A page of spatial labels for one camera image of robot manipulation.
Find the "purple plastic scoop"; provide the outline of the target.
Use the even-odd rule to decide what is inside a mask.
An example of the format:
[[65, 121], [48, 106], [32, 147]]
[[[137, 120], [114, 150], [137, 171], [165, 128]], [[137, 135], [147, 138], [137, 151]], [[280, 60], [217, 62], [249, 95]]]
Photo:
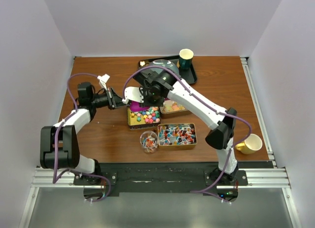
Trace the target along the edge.
[[142, 112], [147, 111], [149, 109], [148, 106], [141, 106], [141, 104], [136, 101], [132, 101], [129, 108], [132, 112]]

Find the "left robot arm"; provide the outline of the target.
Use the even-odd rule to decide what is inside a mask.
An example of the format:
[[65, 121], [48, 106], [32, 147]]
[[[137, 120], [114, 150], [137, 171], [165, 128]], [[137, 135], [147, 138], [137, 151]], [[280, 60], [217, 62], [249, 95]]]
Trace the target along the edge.
[[93, 120], [98, 108], [114, 110], [125, 106], [113, 88], [103, 87], [101, 91], [96, 93], [90, 82], [80, 83], [77, 87], [78, 98], [74, 100], [76, 108], [65, 119], [41, 129], [40, 165], [53, 170], [53, 183], [61, 178], [58, 169], [82, 174], [91, 185], [101, 181], [98, 161], [81, 155], [77, 139], [77, 133]]

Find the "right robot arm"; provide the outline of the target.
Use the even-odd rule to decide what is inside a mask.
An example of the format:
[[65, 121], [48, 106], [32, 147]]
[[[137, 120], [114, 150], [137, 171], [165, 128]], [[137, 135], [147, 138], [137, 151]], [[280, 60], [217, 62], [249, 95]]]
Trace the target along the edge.
[[134, 76], [141, 86], [143, 103], [157, 105], [158, 101], [167, 98], [173, 100], [201, 119], [210, 129], [205, 141], [216, 149], [219, 159], [218, 169], [211, 173], [214, 181], [231, 185], [238, 171], [234, 156], [234, 128], [237, 111], [225, 109], [205, 98], [191, 87], [179, 74], [166, 68], [156, 72], [145, 67]]

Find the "gold tin of star candies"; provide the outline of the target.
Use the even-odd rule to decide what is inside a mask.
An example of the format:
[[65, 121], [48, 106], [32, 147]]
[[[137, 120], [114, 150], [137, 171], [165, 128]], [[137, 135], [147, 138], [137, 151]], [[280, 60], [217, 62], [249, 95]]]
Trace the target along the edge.
[[161, 114], [157, 106], [135, 112], [127, 108], [127, 124], [131, 130], [154, 128], [160, 123]]

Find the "clear glass jar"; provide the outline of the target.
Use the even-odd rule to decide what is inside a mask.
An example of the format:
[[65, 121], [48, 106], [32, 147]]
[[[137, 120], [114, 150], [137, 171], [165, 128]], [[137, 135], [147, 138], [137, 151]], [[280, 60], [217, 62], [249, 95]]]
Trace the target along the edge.
[[158, 149], [158, 136], [152, 130], [147, 130], [140, 135], [140, 144], [147, 154], [152, 154]]

